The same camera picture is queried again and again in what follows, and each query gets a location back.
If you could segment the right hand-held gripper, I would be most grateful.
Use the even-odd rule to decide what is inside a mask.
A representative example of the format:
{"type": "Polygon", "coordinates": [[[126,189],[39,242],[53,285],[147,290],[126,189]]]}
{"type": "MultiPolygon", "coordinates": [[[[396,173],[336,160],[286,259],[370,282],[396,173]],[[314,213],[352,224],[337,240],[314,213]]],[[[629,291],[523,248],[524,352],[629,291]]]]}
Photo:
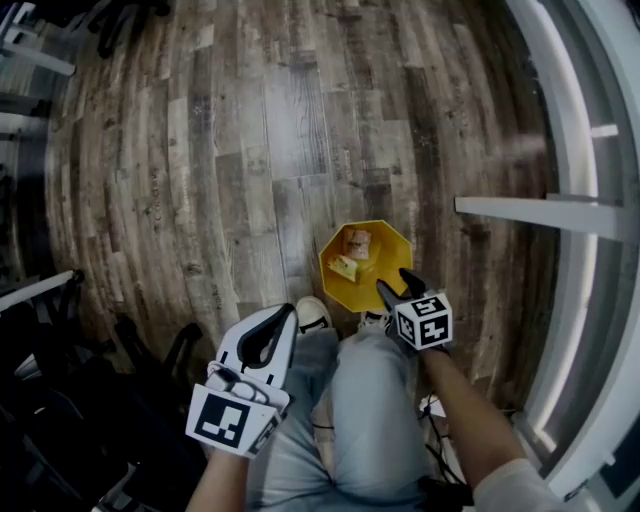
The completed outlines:
{"type": "Polygon", "coordinates": [[[453,339],[453,310],[444,293],[412,269],[401,268],[406,290],[399,296],[389,284],[378,279],[376,290],[393,317],[397,337],[416,351],[442,346],[453,339]]]}

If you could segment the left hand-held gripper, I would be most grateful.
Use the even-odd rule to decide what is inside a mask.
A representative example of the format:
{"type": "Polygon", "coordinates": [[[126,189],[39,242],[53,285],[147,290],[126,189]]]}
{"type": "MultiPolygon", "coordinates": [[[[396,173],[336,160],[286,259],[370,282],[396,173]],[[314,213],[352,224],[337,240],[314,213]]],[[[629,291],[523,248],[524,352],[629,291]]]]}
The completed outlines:
{"type": "MultiPolygon", "coordinates": [[[[281,388],[297,337],[294,306],[285,303],[258,310],[224,335],[217,360],[265,384],[281,388]]],[[[185,433],[208,446],[255,458],[282,423],[291,396],[266,386],[249,399],[229,391],[196,385],[185,433]]]]}

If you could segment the yellow waste bin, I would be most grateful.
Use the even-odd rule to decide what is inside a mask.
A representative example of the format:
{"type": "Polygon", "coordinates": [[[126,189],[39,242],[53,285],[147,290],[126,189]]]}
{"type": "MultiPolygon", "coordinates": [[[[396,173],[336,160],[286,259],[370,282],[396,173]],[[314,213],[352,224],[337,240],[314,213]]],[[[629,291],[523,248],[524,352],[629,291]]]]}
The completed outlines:
{"type": "Polygon", "coordinates": [[[384,220],[370,220],[343,224],[319,253],[324,292],[353,313],[377,310],[383,302],[377,292],[378,280],[402,294],[407,285],[401,279],[401,268],[413,267],[411,243],[384,220]],[[349,254],[348,237],[356,231],[367,232],[368,259],[356,259],[349,254]],[[354,279],[350,280],[330,267],[340,257],[350,258],[355,265],[354,279]]]}

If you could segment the yellow packet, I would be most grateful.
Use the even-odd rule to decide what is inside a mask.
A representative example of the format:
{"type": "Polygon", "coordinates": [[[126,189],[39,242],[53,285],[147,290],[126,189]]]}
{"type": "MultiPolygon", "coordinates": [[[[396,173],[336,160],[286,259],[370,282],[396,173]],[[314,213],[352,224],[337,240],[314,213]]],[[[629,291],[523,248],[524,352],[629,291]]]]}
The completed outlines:
{"type": "Polygon", "coordinates": [[[328,268],[344,279],[355,283],[357,281],[358,263],[345,255],[332,256],[327,261],[328,268]]]}

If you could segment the clear snack packet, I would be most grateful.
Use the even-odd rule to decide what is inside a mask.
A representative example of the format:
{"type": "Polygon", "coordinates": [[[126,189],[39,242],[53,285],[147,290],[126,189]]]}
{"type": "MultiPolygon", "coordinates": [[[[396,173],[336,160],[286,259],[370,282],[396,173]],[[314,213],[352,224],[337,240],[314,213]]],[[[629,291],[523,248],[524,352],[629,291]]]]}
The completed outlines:
{"type": "Polygon", "coordinates": [[[368,260],[372,235],[363,229],[345,227],[342,236],[343,254],[353,260],[368,260]]]}

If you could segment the person's right forearm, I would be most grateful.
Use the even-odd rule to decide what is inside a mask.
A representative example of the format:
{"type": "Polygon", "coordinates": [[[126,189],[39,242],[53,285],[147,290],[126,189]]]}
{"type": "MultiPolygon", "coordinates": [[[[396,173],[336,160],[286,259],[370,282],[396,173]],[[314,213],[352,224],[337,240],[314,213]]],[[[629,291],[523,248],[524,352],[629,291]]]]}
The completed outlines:
{"type": "Polygon", "coordinates": [[[427,349],[420,357],[442,403],[461,469],[472,488],[496,469],[525,457],[510,423],[471,385],[449,355],[427,349]]]}

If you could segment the person's left forearm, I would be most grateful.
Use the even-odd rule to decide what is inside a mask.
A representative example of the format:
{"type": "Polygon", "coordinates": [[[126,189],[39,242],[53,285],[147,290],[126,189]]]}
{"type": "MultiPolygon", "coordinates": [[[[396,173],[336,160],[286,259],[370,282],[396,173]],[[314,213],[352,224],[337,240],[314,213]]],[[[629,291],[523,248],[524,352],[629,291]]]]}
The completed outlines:
{"type": "Polygon", "coordinates": [[[244,512],[249,459],[213,449],[185,512],[244,512]]]}

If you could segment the person's left hand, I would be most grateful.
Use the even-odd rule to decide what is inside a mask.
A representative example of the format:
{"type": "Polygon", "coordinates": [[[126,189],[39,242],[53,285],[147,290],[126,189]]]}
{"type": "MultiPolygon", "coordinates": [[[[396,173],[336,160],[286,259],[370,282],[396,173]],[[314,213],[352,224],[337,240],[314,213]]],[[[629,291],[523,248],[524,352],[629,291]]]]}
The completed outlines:
{"type": "Polygon", "coordinates": [[[234,370],[211,361],[207,367],[206,386],[227,392],[236,398],[267,405],[269,396],[257,384],[243,380],[234,370]]]}

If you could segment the person's right shoe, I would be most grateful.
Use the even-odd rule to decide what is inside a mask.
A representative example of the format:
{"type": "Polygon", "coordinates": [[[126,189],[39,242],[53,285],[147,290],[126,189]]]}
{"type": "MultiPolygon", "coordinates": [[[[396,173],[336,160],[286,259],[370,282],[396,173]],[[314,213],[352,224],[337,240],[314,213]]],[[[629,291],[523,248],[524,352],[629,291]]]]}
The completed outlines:
{"type": "Polygon", "coordinates": [[[391,320],[391,315],[386,310],[368,310],[360,314],[358,329],[373,327],[387,331],[390,327],[391,320]]]}

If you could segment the person's shoe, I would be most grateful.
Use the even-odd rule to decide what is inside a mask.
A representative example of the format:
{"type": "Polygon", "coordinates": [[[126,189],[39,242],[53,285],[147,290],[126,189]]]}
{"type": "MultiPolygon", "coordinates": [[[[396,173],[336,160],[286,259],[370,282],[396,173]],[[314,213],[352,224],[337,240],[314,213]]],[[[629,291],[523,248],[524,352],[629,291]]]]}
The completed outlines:
{"type": "Polygon", "coordinates": [[[390,327],[391,320],[391,315],[386,310],[368,310],[360,314],[358,329],[373,327],[387,331],[390,327]]]}
{"type": "Polygon", "coordinates": [[[295,308],[301,334],[332,327],[330,313],[317,297],[304,296],[299,299],[295,308]]]}

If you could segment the person's light blue trousers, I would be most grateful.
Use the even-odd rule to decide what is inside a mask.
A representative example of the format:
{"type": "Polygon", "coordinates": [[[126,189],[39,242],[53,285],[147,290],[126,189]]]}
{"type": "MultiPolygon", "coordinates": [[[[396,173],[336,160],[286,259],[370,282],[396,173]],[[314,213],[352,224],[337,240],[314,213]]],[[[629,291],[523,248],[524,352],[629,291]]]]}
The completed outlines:
{"type": "Polygon", "coordinates": [[[298,336],[285,382],[294,402],[250,463],[246,507],[258,512],[417,512],[430,471],[408,361],[377,327],[346,340],[333,328],[298,336]],[[334,471],[321,462],[312,410],[332,399],[334,471]]]}

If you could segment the white desk leg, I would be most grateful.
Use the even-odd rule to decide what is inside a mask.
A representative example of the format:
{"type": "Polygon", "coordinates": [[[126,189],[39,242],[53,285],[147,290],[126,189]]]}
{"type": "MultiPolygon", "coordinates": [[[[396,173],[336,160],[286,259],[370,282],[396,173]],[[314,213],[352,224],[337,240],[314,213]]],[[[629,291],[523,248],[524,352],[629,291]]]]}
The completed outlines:
{"type": "Polygon", "coordinates": [[[504,197],[454,199],[457,213],[487,216],[597,235],[619,242],[637,242],[637,217],[618,206],[579,201],[504,197]]]}

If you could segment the black office chair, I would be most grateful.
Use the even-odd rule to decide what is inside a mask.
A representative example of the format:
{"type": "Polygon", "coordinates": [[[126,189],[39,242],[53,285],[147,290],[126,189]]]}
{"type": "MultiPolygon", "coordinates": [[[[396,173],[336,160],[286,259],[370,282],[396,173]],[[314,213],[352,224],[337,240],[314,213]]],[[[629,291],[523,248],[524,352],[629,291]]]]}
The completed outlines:
{"type": "Polygon", "coordinates": [[[92,512],[115,488],[128,498],[115,512],[186,509],[206,459],[173,376],[201,330],[182,328],[164,361],[131,319],[116,332],[131,374],[26,303],[0,313],[0,512],[92,512]]]}

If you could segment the black waist device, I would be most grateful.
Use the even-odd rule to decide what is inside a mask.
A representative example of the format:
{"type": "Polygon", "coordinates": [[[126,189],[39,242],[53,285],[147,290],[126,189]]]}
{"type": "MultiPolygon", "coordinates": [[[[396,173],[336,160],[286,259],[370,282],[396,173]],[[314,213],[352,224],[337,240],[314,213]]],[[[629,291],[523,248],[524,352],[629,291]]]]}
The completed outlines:
{"type": "Polygon", "coordinates": [[[422,512],[463,512],[465,507],[474,505],[472,490],[465,483],[422,477],[418,487],[424,494],[424,500],[418,505],[422,512]]]}

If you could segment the person's pale shirt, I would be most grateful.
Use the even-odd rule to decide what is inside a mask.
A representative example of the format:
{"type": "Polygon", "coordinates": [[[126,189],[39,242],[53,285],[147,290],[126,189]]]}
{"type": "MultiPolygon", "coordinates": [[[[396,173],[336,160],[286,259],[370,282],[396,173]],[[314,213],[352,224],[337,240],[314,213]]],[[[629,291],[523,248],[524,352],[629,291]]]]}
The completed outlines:
{"type": "Polygon", "coordinates": [[[473,491],[476,512],[566,512],[526,459],[510,461],[485,477],[473,491]]]}

